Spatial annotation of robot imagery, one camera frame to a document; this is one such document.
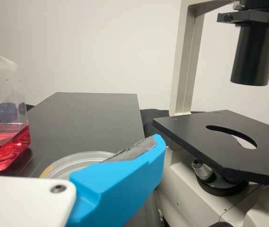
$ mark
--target screw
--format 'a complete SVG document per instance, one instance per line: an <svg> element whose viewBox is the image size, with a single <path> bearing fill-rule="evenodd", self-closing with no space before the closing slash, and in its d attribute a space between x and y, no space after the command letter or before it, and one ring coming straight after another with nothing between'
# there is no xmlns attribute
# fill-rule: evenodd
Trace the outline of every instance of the screw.
<svg viewBox="0 0 269 227"><path fill-rule="evenodd" d="M224 15L225 22L231 22L233 20L233 16L231 14Z"/></svg>
<svg viewBox="0 0 269 227"><path fill-rule="evenodd" d="M50 189L52 193L61 193L66 190L66 186L58 184Z"/></svg>

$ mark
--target blue plastic bracket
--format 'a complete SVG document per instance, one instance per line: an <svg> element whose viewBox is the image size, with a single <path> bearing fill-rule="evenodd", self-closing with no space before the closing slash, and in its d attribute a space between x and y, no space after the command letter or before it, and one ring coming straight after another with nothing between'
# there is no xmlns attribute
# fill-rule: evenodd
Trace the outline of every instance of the blue plastic bracket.
<svg viewBox="0 0 269 227"><path fill-rule="evenodd" d="M160 183L166 144L160 135L156 145L130 161L102 162L70 174L77 198L68 227L125 224Z"/></svg>

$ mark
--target black microscope stage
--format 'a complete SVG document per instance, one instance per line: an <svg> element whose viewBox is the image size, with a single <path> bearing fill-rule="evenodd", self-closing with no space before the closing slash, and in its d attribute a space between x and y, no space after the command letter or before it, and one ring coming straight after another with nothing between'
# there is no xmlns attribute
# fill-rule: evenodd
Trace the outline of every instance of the black microscope stage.
<svg viewBox="0 0 269 227"><path fill-rule="evenodd" d="M220 175L269 184L269 125L229 110L156 118L153 125Z"/></svg>

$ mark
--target black work surface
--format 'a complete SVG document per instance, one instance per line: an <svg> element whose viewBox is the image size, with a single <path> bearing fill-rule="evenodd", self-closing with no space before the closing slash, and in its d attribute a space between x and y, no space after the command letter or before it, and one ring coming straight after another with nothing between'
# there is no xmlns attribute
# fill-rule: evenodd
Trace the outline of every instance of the black work surface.
<svg viewBox="0 0 269 227"><path fill-rule="evenodd" d="M153 125L219 174L269 184L269 125L228 110L157 118ZM207 125L241 132L257 148L246 149L231 135Z"/></svg>
<svg viewBox="0 0 269 227"><path fill-rule="evenodd" d="M39 177L78 152L117 152L144 138L137 95L55 93L28 112L31 144L0 173Z"/></svg>

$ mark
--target petri dish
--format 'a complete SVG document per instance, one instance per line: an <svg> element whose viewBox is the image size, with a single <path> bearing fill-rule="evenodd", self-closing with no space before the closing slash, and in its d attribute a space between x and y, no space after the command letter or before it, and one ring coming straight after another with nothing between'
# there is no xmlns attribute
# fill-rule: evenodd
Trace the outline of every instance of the petri dish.
<svg viewBox="0 0 269 227"><path fill-rule="evenodd" d="M40 178L69 180L71 172L80 170L94 163L102 162L113 155L113 153L106 151L85 151L68 155L45 168Z"/></svg>

